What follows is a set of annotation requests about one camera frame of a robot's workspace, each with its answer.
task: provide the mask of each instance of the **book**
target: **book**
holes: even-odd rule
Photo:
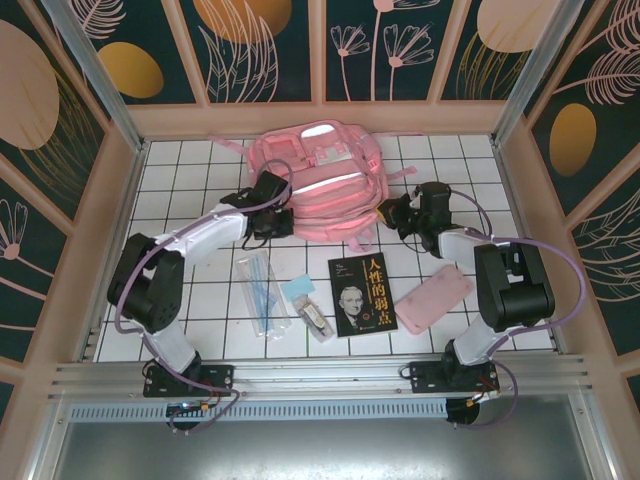
[[[329,260],[338,337],[398,329],[382,253]]]

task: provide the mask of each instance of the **clear plastic package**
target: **clear plastic package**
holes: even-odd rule
[[[235,262],[235,277],[241,282],[256,336],[275,340],[291,326],[280,287],[271,269],[269,255],[258,252]]]
[[[298,295],[291,303],[316,340],[326,342],[335,335],[331,324],[307,295]]]

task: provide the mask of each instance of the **yellow oval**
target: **yellow oval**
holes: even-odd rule
[[[584,105],[570,103],[553,122],[549,153],[551,165],[563,177],[571,177],[589,160],[596,143],[596,119]]]
[[[289,23],[291,0],[194,0],[193,4],[213,33],[230,42],[248,43],[250,29],[255,32],[255,26],[251,25],[245,1],[258,28],[262,18],[274,37]],[[258,31],[253,38],[262,40],[262,35]]]
[[[164,87],[162,70],[151,55],[137,45],[114,42],[98,52],[114,85],[134,98],[149,98]]]
[[[491,50],[526,52],[538,43],[559,0],[483,0],[478,35]]]
[[[49,141],[58,124],[56,73],[31,37],[0,20],[0,138],[33,150]]]

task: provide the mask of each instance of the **pink phone case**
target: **pink phone case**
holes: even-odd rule
[[[453,265],[447,265],[396,304],[398,318],[419,335],[473,291],[473,283]]]

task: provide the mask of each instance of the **pink backpack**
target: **pink backpack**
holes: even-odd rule
[[[236,144],[211,137],[239,150]],[[359,125],[335,120],[275,130],[257,138],[248,151],[251,183],[268,160],[287,162],[293,172],[294,234],[320,243],[346,241],[354,251],[364,251],[357,238],[368,244],[371,227],[378,221],[376,207],[389,198],[388,179],[415,173],[415,168],[387,176],[382,151],[374,136]],[[269,170],[286,177],[278,164]]]

